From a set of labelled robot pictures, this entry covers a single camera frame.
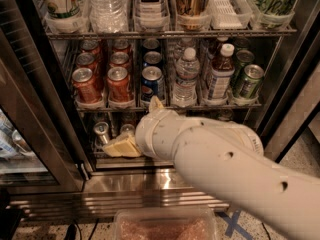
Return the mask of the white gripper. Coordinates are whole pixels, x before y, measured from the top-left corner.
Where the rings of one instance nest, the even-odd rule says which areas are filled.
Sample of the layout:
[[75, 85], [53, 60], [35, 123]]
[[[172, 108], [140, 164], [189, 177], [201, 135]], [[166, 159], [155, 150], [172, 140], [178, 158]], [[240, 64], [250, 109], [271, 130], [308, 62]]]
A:
[[148, 108], [150, 113], [138, 123], [135, 136], [132, 133], [122, 133], [104, 145], [102, 150], [111, 157], [135, 158], [143, 153], [155, 159], [172, 160], [173, 142], [187, 118], [174, 110], [163, 108], [159, 98], [153, 96]]

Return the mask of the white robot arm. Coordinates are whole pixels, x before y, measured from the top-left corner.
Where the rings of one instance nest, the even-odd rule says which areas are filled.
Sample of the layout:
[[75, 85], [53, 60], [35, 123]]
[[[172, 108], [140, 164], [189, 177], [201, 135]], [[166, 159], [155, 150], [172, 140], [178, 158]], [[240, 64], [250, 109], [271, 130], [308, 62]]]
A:
[[172, 162], [186, 183], [288, 239], [319, 240], [320, 179], [266, 158], [249, 127], [151, 106], [136, 127], [135, 141], [144, 155]]

